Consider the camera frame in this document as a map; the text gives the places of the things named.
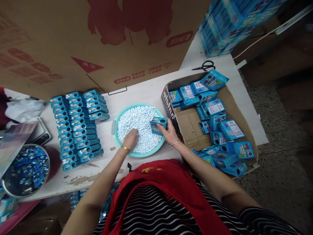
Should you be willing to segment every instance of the hand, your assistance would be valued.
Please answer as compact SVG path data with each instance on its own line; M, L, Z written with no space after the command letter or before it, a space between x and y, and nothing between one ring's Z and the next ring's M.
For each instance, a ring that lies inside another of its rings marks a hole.
M123 146L128 148L129 150L132 150L139 139L139 136L137 135L138 130L137 129L131 129L131 131L125 136Z
M179 140L172 121L169 118L167 118L167 130L160 124L157 124L157 127L160 129L164 138L170 145Z

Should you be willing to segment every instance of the white plastic bag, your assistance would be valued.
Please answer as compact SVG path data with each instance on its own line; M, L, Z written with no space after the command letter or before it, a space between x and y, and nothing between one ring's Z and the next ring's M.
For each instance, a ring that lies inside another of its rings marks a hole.
M43 100L11 100L7 103L6 116L18 122L27 122L41 114Z

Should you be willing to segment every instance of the black scissors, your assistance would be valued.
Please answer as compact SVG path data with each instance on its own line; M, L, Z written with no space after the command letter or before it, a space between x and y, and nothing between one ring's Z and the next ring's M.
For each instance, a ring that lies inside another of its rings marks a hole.
M215 66L214 66L214 62L213 61L207 60L207 61L203 62L201 67L195 68L195 69L192 69L192 70L204 70L204 71L207 72L207 69L209 69L209 68L215 69Z

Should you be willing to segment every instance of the terrazzo floor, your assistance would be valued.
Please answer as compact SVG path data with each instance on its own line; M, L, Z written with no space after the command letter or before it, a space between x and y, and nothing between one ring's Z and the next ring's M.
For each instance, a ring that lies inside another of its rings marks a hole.
M235 181L263 208L313 234L313 185L296 157L313 141L299 125L302 113L286 111L274 85L251 88L242 79L270 143L258 147L260 167Z

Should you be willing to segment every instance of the bangle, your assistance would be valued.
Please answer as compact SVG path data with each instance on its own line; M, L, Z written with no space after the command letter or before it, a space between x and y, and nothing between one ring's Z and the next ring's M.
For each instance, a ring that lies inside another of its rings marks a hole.
M128 152L130 152L130 150L125 146L121 146L121 148L125 148Z
M178 139L174 144L176 144L178 141L179 141L179 139ZM169 145L169 146L173 146L174 144L171 144L171 145Z

